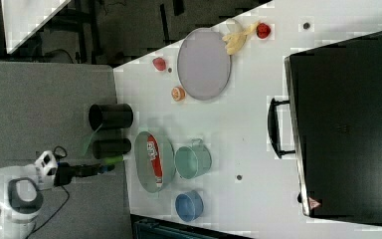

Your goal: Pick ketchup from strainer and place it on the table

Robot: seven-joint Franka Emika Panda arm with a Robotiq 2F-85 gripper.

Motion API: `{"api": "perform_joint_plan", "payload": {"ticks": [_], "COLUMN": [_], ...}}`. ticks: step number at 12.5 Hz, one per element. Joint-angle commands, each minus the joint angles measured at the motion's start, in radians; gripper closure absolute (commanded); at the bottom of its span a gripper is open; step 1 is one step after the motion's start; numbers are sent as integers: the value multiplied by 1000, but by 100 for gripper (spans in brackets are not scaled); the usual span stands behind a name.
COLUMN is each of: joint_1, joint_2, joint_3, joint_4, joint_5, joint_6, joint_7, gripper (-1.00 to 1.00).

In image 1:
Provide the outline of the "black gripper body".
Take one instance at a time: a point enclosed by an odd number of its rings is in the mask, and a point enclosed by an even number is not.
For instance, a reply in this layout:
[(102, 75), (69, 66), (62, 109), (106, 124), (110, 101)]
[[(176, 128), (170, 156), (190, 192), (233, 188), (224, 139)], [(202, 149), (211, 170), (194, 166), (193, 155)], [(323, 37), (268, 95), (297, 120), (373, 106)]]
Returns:
[(72, 182), (73, 177), (89, 177), (98, 175), (99, 164), (69, 165), (60, 162), (54, 180), (55, 186), (64, 186)]

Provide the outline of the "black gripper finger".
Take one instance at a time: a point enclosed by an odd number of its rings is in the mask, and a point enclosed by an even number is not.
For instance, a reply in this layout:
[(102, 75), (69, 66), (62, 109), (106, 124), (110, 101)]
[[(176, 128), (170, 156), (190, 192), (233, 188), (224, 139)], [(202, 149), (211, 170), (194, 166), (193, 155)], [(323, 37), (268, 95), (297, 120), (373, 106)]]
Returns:
[(115, 169), (115, 165), (113, 164), (110, 164), (110, 165), (101, 165), (99, 167), (99, 173), (106, 173), (106, 172), (110, 172), (110, 171), (113, 171)]

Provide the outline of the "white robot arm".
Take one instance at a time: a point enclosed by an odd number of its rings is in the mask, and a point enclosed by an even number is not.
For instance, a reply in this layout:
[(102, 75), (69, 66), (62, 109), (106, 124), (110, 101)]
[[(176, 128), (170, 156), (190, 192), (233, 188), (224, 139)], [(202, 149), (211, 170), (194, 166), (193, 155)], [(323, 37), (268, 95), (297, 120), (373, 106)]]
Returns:
[(35, 231), (44, 204), (44, 190), (65, 186), (74, 177), (89, 177), (114, 170), (114, 165), (69, 165), (58, 162), (0, 168), (0, 239), (26, 239)]

